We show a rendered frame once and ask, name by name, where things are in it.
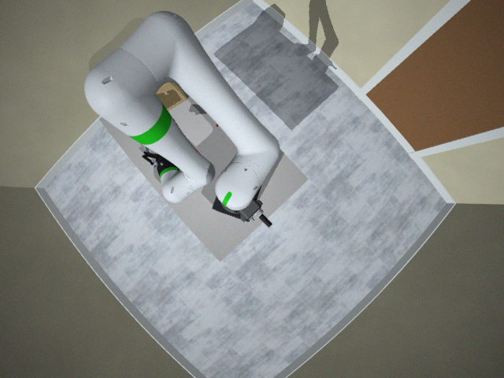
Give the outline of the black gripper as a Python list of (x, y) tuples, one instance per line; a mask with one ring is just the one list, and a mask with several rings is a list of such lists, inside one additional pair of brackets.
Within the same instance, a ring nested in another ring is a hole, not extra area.
[[(165, 160), (164, 157), (162, 157), (159, 154), (152, 154), (149, 152), (149, 149), (145, 146), (144, 147), (144, 155), (142, 156), (144, 159), (146, 159), (153, 167), (156, 167), (156, 164), (158, 164), (160, 161)], [(151, 161), (148, 157), (150, 158), (156, 158), (156, 161)], [(158, 158), (159, 157), (159, 158)]]

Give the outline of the tan wooden drawer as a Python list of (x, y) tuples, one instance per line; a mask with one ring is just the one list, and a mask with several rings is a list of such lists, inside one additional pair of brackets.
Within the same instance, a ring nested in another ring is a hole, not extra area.
[(182, 101), (184, 101), (186, 98), (184, 97), (183, 93), (181, 91), (178, 91), (171, 97), (167, 98), (162, 102), (162, 104), (165, 106), (167, 110), (170, 110), (174, 106), (178, 105)]
[(166, 98), (168, 98), (169, 96), (175, 94), (177, 91), (179, 91), (179, 87), (174, 84), (174, 83), (167, 83), (165, 85), (163, 85), (162, 87), (159, 88), (159, 90), (157, 91), (157, 96), (159, 97), (159, 99), (161, 101), (165, 100)]

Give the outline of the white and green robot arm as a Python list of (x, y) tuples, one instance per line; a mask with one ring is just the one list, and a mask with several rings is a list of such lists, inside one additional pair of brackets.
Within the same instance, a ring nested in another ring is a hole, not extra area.
[(197, 102), (238, 149), (215, 184), (221, 205), (238, 211), (242, 222), (255, 216), (270, 227), (254, 196), (280, 156), (279, 142), (232, 90), (181, 16), (149, 15), (88, 73), (84, 91), (99, 116), (166, 158), (157, 165), (162, 193), (170, 202), (182, 202), (213, 180), (215, 168), (156, 95), (168, 82)]

